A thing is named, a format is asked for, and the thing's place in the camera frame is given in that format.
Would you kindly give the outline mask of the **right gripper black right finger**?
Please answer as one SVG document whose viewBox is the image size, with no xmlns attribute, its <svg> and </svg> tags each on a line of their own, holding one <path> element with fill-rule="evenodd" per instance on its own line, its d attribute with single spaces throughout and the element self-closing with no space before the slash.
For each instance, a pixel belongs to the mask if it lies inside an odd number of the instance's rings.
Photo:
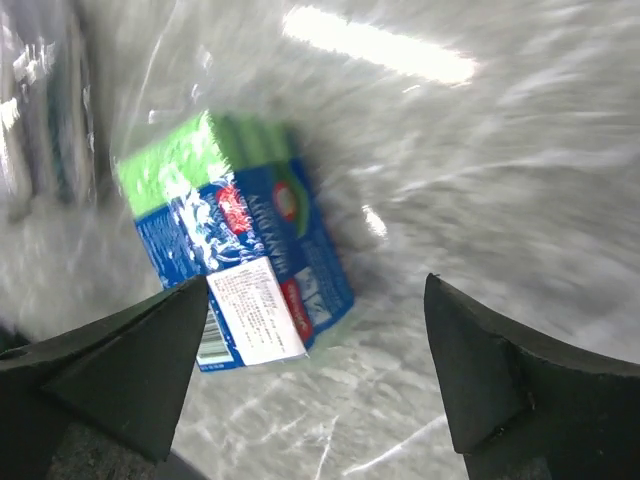
<svg viewBox="0 0 640 480">
<path fill-rule="evenodd" d="M 469 478 L 638 478 L 638 365 L 518 323 L 434 274 L 424 313 Z"/>
</svg>

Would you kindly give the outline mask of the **green sponge pack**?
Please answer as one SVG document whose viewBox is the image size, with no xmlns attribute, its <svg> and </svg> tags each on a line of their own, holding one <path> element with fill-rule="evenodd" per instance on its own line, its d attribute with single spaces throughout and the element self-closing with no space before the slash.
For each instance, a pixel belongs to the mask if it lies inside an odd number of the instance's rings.
<svg viewBox="0 0 640 480">
<path fill-rule="evenodd" d="M 353 307 L 286 124 L 204 111 L 115 172 L 162 285 L 206 280 L 201 371 L 304 356 Z"/>
</svg>

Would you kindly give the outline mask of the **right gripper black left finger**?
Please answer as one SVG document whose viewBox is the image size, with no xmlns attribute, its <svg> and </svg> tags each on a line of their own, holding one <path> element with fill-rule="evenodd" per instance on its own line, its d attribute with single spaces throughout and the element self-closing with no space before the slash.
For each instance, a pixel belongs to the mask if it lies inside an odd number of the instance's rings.
<svg viewBox="0 0 640 480">
<path fill-rule="evenodd" d="M 197 277 L 56 337 L 1 331 L 5 479 L 196 479 L 172 443 L 208 312 Z"/>
</svg>

